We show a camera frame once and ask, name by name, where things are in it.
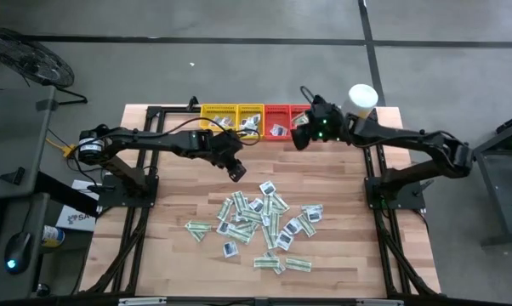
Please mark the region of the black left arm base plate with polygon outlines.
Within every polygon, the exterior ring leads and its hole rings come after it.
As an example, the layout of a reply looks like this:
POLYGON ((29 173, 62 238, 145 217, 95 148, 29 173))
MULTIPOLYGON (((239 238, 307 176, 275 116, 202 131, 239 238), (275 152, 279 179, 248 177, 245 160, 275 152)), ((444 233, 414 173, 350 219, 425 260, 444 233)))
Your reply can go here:
POLYGON ((156 202, 158 176, 145 176, 142 185, 129 184, 113 175, 106 175, 103 185, 114 185, 110 192, 99 193, 98 205, 102 207, 153 207, 156 202))

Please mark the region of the black desk bracket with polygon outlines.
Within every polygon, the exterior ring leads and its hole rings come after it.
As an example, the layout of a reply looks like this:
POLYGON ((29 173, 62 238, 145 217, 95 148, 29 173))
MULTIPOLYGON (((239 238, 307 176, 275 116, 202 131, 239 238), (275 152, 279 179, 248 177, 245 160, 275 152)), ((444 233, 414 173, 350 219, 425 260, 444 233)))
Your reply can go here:
POLYGON ((18 167, 11 173, 4 173, 0 175, 0 179, 6 183, 13 185, 20 185, 24 180, 26 170, 23 167, 18 167))

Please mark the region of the white yellow can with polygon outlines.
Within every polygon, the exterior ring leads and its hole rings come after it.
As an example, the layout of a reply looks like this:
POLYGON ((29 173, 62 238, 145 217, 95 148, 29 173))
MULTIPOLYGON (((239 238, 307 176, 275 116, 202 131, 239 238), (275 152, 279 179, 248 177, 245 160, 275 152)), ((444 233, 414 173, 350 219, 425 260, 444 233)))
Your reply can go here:
POLYGON ((41 246, 47 248, 60 247, 65 240, 65 232, 62 229, 45 225, 41 239, 41 246))

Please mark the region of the yellow power plug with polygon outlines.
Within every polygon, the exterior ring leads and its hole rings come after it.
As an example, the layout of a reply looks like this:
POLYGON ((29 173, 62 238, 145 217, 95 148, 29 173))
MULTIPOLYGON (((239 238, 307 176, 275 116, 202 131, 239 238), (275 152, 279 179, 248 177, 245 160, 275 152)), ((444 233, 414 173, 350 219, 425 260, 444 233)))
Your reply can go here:
POLYGON ((72 158, 74 158, 76 156, 76 154, 74 153, 75 145, 73 145, 73 144, 69 144, 69 145, 64 145, 63 144, 63 145, 60 145, 60 144, 56 144, 51 139, 46 139, 46 142, 49 145, 52 145, 55 149, 60 150, 62 152, 62 156, 66 160, 72 159, 72 158))

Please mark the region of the black metal stand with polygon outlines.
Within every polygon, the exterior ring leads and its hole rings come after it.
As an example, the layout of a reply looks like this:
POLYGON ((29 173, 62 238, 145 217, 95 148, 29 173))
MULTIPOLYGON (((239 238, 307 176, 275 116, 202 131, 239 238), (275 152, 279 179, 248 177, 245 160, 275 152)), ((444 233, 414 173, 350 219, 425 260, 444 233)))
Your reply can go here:
POLYGON ((498 213, 502 233, 481 241, 482 247, 512 244, 512 118, 474 149, 490 201, 498 213))

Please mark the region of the orange plastic basket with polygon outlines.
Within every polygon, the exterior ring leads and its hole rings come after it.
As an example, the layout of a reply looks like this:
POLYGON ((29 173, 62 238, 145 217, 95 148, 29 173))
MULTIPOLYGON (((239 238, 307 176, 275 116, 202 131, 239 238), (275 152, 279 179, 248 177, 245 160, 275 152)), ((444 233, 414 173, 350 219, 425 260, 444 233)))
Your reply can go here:
POLYGON ((289 105, 266 105, 264 113, 264 136, 267 140, 284 140, 290 137, 290 108, 289 105), (287 136, 272 136, 270 130, 274 125, 288 129, 287 136))
POLYGON ((294 117, 296 117, 296 115, 300 114, 300 113, 305 113, 307 110, 310 109, 310 106, 309 105, 291 105, 290 106, 290 114, 291 114, 291 121, 290 121, 290 128, 292 130, 296 129, 293 127, 292 125, 292 119, 294 117))

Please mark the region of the black desk support bar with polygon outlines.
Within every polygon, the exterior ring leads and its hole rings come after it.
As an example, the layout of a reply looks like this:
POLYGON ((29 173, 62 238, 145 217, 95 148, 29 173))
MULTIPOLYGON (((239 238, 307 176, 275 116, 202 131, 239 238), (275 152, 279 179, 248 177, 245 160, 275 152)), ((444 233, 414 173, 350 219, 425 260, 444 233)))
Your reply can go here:
POLYGON ((90 217, 97 218, 99 215, 97 212, 98 202, 94 198, 63 184, 46 173, 39 172, 37 174, 34 190, 38 193, 47 193, 54 201, 90 217))

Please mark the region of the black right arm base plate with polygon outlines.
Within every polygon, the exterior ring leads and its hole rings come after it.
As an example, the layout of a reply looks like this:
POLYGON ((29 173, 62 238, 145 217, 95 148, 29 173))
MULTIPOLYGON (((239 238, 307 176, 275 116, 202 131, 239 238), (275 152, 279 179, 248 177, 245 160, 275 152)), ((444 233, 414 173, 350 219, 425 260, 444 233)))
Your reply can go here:
POLYGON ((379 177, 365 178, 364 188, 367 205, 370 209, 420 210, 425 208, 423 188, 419 182, 403 186, 396 198, 392 199, 378 190, 379 177))

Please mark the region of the white printed cardboard box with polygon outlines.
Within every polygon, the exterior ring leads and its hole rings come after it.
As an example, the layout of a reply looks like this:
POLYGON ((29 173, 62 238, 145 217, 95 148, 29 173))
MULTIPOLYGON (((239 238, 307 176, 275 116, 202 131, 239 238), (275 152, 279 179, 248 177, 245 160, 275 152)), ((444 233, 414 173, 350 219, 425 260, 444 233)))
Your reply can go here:
MULTIPOLYGON (((88 186, 90 185, 91 183, 89 181, 75 179, 71 187, 86 196, 98 200, 100 196, 88 189, 88 186)), ((63 206, 55 226, 64 230, 94 232, 95 224, 96 219, 94 217, 90 217, 89 215, 79 212, 72 207, 63 206)))

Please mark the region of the grey desk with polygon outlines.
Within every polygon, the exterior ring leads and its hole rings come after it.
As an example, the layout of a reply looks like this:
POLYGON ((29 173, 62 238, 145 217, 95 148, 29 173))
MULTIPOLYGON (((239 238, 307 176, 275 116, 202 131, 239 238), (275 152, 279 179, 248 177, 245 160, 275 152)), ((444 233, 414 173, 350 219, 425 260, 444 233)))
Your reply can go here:
POLYGON ((51 87, 0 90, 0 175, 26 170, 20 185, 0 179, 0 301, 28 298, 37 282, 37 264, 50 195, 37 193, 35 183, 54 104, 51 87), (19 232, 32 234, 31 261, 26 271, 5 269, 4 249, 19 232))

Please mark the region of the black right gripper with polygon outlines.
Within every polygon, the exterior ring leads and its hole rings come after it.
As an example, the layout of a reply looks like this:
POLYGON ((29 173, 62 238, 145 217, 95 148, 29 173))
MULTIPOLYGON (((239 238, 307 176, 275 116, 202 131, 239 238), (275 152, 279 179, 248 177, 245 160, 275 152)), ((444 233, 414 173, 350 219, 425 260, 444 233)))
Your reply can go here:
POLYGON ((345 117, 334 104, 328 103, 317 94, 305 112, 309 122, 291 130, 293 144, 297 150, 304 150, 310 141, 338 141, 349 144, 345 117))

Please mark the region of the black floor fan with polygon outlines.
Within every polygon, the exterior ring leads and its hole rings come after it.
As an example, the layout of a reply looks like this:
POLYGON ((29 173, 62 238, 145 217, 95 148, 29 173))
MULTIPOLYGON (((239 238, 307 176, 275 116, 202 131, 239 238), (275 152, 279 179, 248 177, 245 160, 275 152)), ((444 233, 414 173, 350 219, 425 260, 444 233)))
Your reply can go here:
POLYGON ((73 69, 49 48, 25 39, 17 31, 0 27, 0 63, 21 75, 26 84, 31 80, 77 97, 60 102, 61 105, 88 103, 84 95, 68 90, 75 82, 73 69))

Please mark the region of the white yellow wipes canister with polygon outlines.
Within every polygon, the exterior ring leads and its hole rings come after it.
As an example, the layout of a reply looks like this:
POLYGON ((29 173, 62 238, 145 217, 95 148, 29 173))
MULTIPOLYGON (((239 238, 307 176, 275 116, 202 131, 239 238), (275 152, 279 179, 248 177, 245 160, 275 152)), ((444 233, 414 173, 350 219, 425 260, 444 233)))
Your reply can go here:
POLYGON ((353 114, 361 118, 367 118, 378 103, 378 93, 366 84, 353 85, 347 94, 347 98, 341 106, 344 115, 353 114))

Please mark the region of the silver metal bracket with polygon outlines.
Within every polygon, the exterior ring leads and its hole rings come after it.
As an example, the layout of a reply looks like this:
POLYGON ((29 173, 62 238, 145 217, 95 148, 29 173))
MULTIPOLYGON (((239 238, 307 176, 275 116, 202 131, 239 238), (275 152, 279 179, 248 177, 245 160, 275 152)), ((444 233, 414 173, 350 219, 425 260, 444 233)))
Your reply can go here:
POLYGON ((167 306, 166 297, 128 297, 121 298, 117 306, 167 306))
POLYGON ((357 299, 356 306, 405 306, 401 300, 393 299, 357 299))

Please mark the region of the yellow plastic basket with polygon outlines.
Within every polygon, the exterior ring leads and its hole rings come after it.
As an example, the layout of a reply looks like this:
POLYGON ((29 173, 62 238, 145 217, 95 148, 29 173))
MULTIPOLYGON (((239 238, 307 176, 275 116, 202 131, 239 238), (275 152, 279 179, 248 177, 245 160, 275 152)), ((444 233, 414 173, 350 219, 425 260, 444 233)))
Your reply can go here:
POLYGON ((222 128, 236 129, 236 113, 237 104, 204 104, 201 106, 200 117, 206 117, 210 119, 210 121, 201 120, 200 127, 202 129, 213 130, 214 132, 220 132, 222 128), (218 117, 229 117, 235 121, 236 125, 234 127, 228 128, 226 126, 216 127, 213 125, 213 123, 217 120, 218 117))
POLYGON ((258 129, 257 129, 259 132, 259 135, 257 135, 257 136, 253 136, 253 135, 249 135, 249 134, 242 135, 242 139, 257 139, 258 137, 264 136, 264 121, 265 121, 264 111, 265 111, 265 108, 264 108, 263 104, 239 104, 237 106, 237 113, 236 113, 237 127, 236 127, 236 129, 238 131, 240 131, 241 129, 244 128, 244 126, 240 126, 241 119, 249 118, 249 121, 250 121, 251 116, 254 116, 256 114, 261 115, 261 122, 259 123, 258 129))

